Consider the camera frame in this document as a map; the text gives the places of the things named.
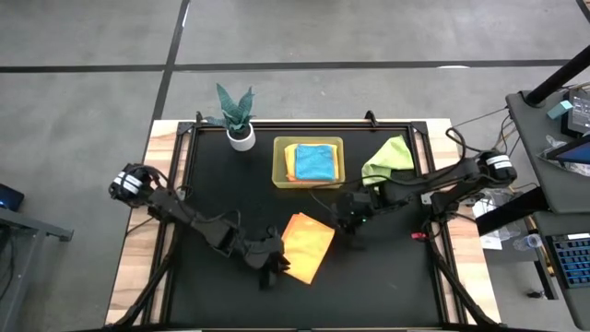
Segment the green cloth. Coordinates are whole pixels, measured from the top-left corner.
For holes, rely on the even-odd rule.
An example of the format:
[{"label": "green cloth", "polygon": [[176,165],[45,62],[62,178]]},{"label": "green cloth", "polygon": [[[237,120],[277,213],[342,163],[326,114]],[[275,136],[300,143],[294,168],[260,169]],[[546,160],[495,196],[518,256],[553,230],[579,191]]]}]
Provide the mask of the green cloth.
[{"label": "green cloth", "polygon": [[[362,176],[383,175],[391,176],[391,170],[413,170],[412,153],[402,136],[391,137],[383,146],[362,166]],[[362,180],[364,185],[385,181],[384,178],[374,177]]]}]

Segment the keyboard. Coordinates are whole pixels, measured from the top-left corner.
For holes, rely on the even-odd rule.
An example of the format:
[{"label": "keyboard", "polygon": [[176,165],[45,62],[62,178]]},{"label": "keyboard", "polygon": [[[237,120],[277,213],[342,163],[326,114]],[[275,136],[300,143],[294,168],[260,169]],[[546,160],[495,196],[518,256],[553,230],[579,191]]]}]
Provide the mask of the keyboard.
[{"label": "keyboard", "polygon": [[568,288],[590,287],[590,234],[549,236]]}]

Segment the potted plant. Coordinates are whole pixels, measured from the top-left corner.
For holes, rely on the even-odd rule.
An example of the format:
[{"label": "potted plant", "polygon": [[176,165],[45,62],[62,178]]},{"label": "potted plant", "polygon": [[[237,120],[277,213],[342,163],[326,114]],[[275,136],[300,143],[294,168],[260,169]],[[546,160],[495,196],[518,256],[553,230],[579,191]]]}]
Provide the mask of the potted plant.
[{"label": "potted plant", "polygon": [[256,136],[254,135],[254,128],[250,124],[250,115],[252,110],[252,101],[254,94],[252,87],[248,92],[242,96],[240,102],[236,105],[230,94],[218,83],[218,96],[221,103],[221,111],[223,118],[217,119],[208,116],[205,120],[212,125],[220,125],[226,128],[228,139],[233,148],[238,151],[246,151],[254,146],[256,143]]}]

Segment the yellow tray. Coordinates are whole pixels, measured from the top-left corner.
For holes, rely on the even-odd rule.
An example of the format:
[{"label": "yellow tray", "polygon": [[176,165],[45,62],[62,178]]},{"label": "yellow tray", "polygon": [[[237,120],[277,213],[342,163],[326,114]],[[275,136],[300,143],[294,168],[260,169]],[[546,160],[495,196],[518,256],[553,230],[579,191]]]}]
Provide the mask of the yellow tray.
[{"label": "yellow tray", "polygon": [[[337,183],[345,181],[344,173],[344,142],[340,137],[295,137],[280,136],[275,137],[275,147],[273,152],[273,183],[281,189],[300,189],[311,188],[318,184],[330,184],[328,181],[289,181],[287,179],[287,164],[285,163],[285,148],[291,144],[333,144],[337,146],[336,155],[338,157],[338,178]],[[342,184],[327,185],[318,189],[337,189]]]}]

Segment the gray floor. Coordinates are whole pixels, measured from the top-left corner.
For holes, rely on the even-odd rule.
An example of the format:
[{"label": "gray floor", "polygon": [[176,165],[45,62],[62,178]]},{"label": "gray floor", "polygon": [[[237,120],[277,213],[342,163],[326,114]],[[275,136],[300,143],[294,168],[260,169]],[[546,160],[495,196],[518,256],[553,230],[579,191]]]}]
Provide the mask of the gray floor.
[{"label": "gray floor", "polygon": [[[0,0],[0,66],[164,64],[180,0]],[[574,1],[194,0],[177,63],[538,60],[590,42]],[[448,117],[501,108],[556,67],[174,73],[164,119],[218,114],[215,83],[254,87],[259,118]],[[107,186],[140,161],[161,73],[0,74],[0,183],[27,195],[23,212],[74,228],[48,239],[21,315],[24,331],[100,326],[129,209]],[[590,79],[590,71],[575,81]],[[461,128],[488,147],[504,113]],[[522,146],[516,184],[535,181]],[[532,264],[490,266],[502,321],[575,330],[563,301],[529,300]]]}]

